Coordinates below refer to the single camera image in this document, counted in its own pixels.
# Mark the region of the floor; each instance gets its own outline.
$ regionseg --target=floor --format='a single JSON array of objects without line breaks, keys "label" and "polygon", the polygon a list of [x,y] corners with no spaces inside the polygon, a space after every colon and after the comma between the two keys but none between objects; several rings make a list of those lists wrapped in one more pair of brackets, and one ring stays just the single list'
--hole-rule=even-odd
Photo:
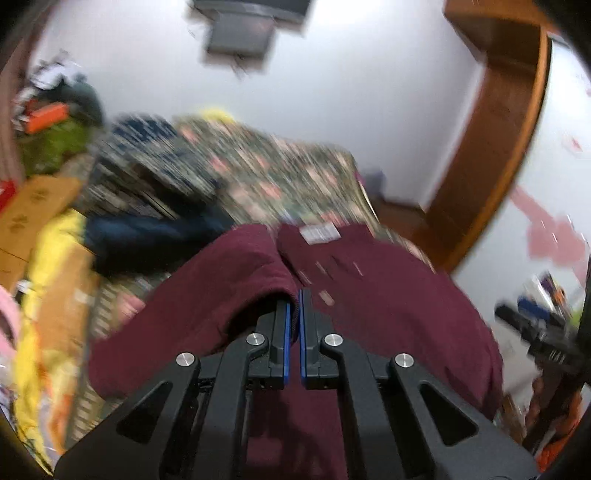
[{"label": "floor", "polygon": [[451,251],[441,244],[429,227],[425,212],[416,207],[390,202],[376,202],[374,209],[383,225],[415,243],[436,268],[443,265]]}]

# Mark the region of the cardboard box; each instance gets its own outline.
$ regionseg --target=cardboard box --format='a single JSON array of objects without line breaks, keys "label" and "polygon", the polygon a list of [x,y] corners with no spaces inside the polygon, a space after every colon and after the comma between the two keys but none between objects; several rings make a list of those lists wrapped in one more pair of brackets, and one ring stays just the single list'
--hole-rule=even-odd
[{"label": "cardboard box", "polygon": [[0,250],[28,262],[39,231],[65,210],[81,186],[78,179],[65,177],[39,175],[27,181],[0,213]]},{"label": "cardboard box", "polygon": [[17,282],[23,278],[27,262],[0,250],[0,285],[9,294],[17,292]]}]

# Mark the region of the navy blue cloth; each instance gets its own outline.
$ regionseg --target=navy blue cloth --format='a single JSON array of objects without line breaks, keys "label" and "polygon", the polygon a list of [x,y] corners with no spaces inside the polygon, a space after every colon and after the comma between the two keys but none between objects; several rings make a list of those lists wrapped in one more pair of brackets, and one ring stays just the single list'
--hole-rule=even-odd
[{"label": "navy blue cloth", "polygon": [[84,244],[95,255],[94,270],[105,277],[174,271],[233,224],[216,205],[179,219],[93,215],[86,222]]}]

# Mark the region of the pink wall decoration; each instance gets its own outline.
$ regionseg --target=pink wall decoration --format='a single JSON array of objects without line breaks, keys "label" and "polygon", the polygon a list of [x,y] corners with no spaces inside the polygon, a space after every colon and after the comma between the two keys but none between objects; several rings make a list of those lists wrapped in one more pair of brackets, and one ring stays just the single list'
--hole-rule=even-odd
[{"label": "pink wall decoration", "polygon": [[581,285],[587,275],[587,242],[574,230],[568,216],[552,217],[522,187],[509,194],[513,204],[530,220],[527,229],[528,256],[550,259],[557,267],[571,268]]}]

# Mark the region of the green cloth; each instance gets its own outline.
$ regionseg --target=green cloth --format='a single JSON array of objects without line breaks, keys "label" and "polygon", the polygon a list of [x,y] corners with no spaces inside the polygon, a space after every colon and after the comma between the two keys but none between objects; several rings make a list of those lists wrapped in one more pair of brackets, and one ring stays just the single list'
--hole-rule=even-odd
[{"label": "green cloth", "polygon": [[90,129],[68,118],[33,135],[18,139],[27,177],[53,174],[73,155],[86,149]]}]

